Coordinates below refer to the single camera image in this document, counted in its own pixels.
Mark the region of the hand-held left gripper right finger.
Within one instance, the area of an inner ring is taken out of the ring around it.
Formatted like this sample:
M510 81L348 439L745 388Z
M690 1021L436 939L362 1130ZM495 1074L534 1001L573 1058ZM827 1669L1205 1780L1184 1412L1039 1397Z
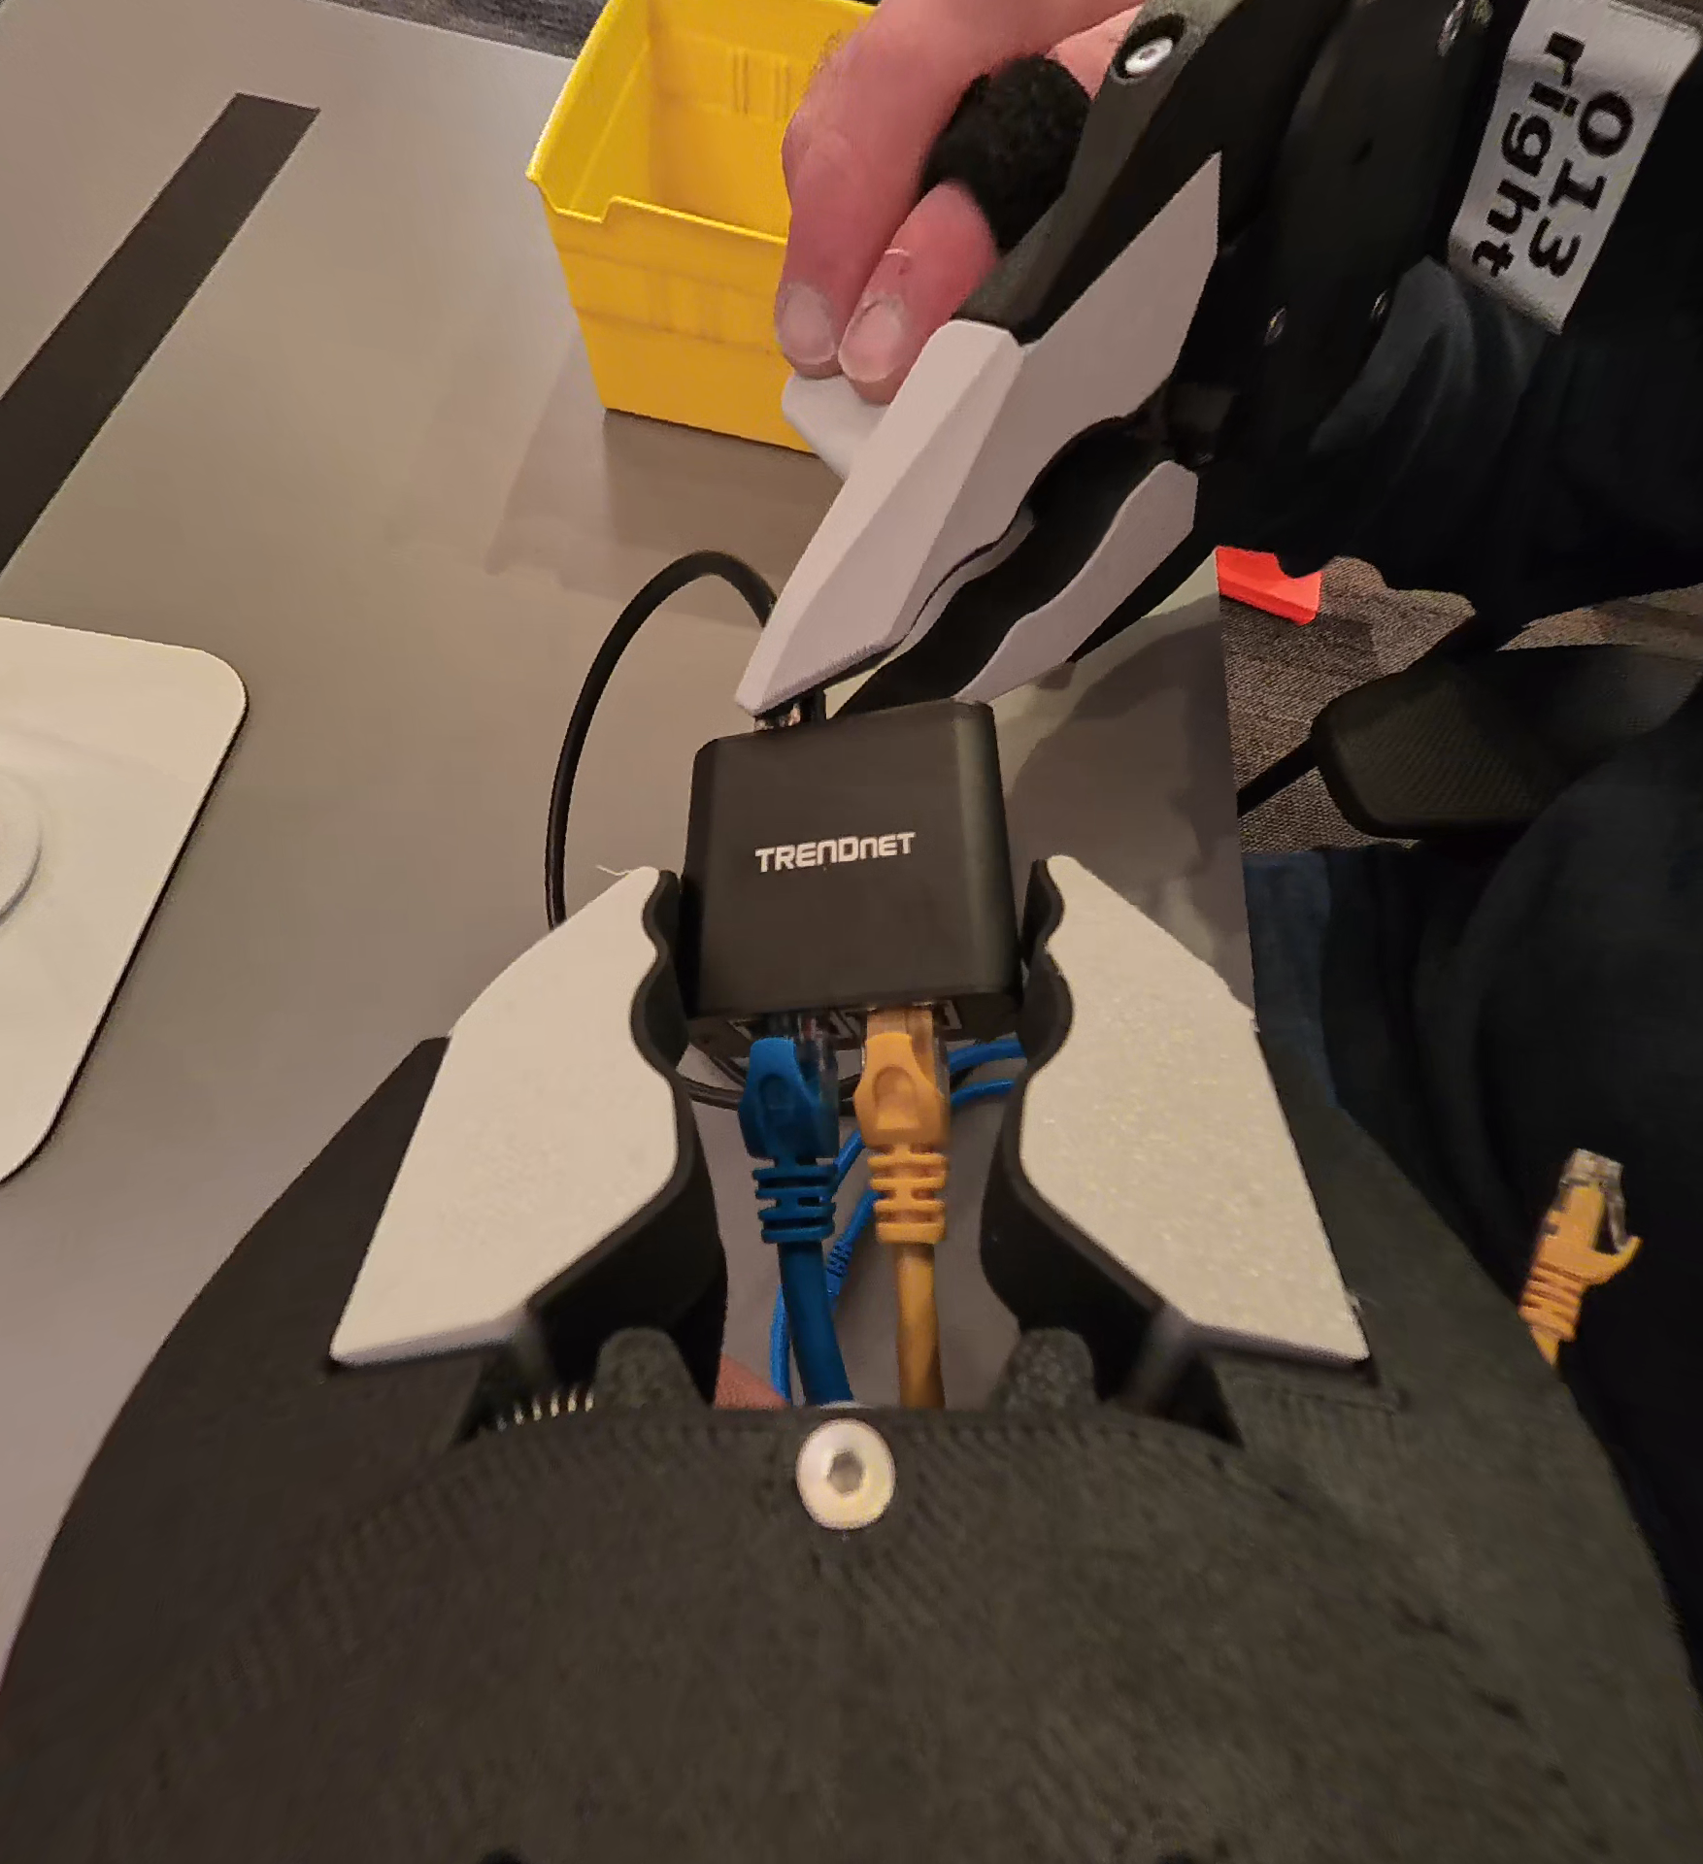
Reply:
M1252 1013L1070 856L1027 874L1019 1044L978 1262L1025 1336L1070 1334L1096 1387L1368 1363Z

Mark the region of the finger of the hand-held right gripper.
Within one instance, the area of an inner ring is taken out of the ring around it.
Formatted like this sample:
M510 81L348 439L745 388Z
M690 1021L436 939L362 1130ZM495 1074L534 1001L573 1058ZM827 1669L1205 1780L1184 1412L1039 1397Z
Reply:
M1045 335L968 320L935 332L777 598L741 711L777 711L919 641L957 572L1000 555L1043 469L1164 386L1215 261L1219 167L1211 153Z
M1199 559L1197 478L1174 461L1053 480L1025 535L982 572L959 572L927 631L880 668L880 709L988 704L1049 676L1121 610L1141 613Z

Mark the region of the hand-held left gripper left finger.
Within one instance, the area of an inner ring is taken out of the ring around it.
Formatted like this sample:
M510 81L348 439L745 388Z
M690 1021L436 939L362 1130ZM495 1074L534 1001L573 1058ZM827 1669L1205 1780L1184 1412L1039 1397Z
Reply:
M589 1371L632 1328L720 1352L724 1244L688 1093L677 880L634 870L452 1029L328 1354Z

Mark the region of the yellow plastic bin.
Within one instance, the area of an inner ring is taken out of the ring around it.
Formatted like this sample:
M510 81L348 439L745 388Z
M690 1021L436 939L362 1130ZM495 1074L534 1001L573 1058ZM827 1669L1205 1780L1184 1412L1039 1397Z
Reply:
M608 412L806 449L773 300L782 140L847 3L612 3L528 163Z

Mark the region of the black ethernet splitter box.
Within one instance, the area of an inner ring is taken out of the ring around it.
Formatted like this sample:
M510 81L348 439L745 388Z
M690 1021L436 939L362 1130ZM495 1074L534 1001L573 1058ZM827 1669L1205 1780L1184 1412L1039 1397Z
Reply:
M857 1042L929 1007L1002 1038L1021 1001L994 715L921 704L716 739L692 760L677 982L694 1042L745 1056L771 1019Z

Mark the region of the person's right hand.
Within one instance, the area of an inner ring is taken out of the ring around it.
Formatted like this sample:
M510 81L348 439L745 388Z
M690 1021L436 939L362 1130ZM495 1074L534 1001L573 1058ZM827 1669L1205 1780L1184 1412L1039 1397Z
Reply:
M888 404L998 261L970 191L923 165L968 87L1045 57L1096 93L1137 8L886 3L814 75L786 130L790 230L775 335L790 369Z

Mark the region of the orange traffic cone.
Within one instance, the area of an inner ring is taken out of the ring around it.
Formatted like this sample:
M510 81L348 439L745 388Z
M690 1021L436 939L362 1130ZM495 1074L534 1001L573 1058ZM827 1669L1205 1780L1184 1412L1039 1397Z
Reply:
M1221 600L1305 627L1323 604L1323 572L1287 574L1276 557L1215 549L1215 584Z

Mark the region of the person's leg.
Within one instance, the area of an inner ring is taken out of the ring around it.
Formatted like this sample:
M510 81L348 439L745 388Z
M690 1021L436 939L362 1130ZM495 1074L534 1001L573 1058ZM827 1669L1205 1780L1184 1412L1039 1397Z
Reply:
M1258 1031L1311 1070L1368 1132L1399 1083L1381 919L1385 860L1368 846L1240 860Z

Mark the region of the instruction sheet stand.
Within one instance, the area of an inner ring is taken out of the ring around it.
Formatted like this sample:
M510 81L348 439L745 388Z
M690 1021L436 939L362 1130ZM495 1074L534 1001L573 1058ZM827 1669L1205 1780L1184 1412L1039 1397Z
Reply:
M203 651L0 617L0 1183L60 1117L244 713Z

